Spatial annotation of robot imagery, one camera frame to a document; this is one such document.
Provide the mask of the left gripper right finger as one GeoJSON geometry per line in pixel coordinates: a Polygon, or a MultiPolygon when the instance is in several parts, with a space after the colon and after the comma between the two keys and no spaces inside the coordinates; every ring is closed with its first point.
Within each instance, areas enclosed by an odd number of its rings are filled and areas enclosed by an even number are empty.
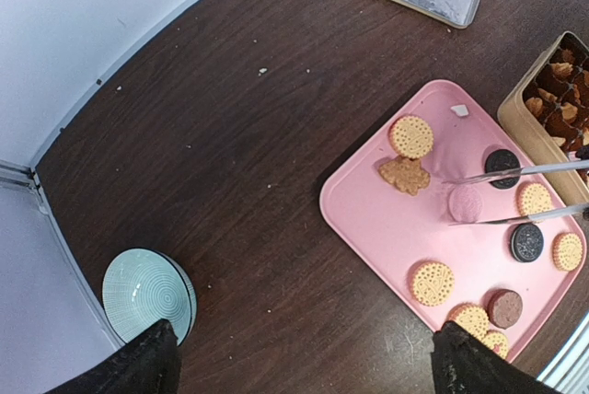
{"type": "Polygon", "coordinates": [[[552,388],[510,365],[454,321],[433,335],[436,393],[550,394],[552,388]]]}

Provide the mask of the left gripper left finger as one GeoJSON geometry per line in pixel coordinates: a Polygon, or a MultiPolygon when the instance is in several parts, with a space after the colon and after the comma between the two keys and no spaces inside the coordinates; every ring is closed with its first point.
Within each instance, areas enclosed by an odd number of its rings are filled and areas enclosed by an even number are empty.
{"type": "Polygon", "coordinates": [[[176,393],[181,358],[166,319],[155,322],[100,364],[52,393],[176,393]]]}

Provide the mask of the metal serving tongs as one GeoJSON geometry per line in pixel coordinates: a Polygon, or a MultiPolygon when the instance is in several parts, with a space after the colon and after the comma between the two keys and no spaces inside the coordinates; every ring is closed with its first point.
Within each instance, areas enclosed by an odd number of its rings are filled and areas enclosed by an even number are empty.
{"type": "MultiPolygon", "coordinates": [[[[502,179],[514,178],[514,177],[520,178],[520,177],[528,176],[528,175],[557,173],[557,172],[562,172],[562,171],[567,171],[567,170],[577,170],[577,169],[582,169],[582,168],[587,168],[587,167],[588,167],[587,160],[567,161],[567,162],[561,162],[561,163],[556,163],[556,164],[545,164],[545,165],[539,165],[539,166],[507,169],[507,170],[492,172],[492,173],[483,173],[478,176],[473,176],[473,177],[468,177],[468,178],[463,178],[463,179],[446,180],[445,184],[474,185],[474,184],[477,184],[480,182],[491,182],[494,180],[502,180],[502,179]]],[[[473,223],[456,223],[456,226],[465,226],[465,225],[497,226],[497,225],[523,224],[523,223],[539,223],[539,222],[543,222],[543,221],[546,221],[549,219],[557,219],[557,218],[563,218],[566,216],[583,214],[587,209],[588,209],[588,203],[577,203],[577,204],[568,205],[568,206],[564,206],[564,207],[554,208],[551,211],[540,213],[540,214],[532,214],[529,216],[518,215],[518,216],[512,216],[512,217],[508,217],[508,218],[504,218],[504,219],[477,221],[477,222],[473,222],[473,223]]]]}

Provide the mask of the gingerbread brown leaf cookie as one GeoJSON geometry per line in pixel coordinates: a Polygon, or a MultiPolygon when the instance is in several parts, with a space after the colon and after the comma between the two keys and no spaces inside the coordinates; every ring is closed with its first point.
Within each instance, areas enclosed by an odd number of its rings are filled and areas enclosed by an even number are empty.
{"type": "Polygon", "coordinates": [[[398,156],[377,169],[381,178],[398,191],[417,196],[431,181],[430,173],[422,167],[419,159],[398,156]]]}

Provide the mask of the gold cookie tin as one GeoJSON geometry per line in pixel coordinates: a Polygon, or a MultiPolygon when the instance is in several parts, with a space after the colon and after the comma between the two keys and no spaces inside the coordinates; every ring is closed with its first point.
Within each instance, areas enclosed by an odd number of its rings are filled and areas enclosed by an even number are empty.
{"type": "Polygon", "coordinates": [[[565,31],[497,111],[502,128],[537,165],[572,161],[588,146],[588,46],[565,31]]]}

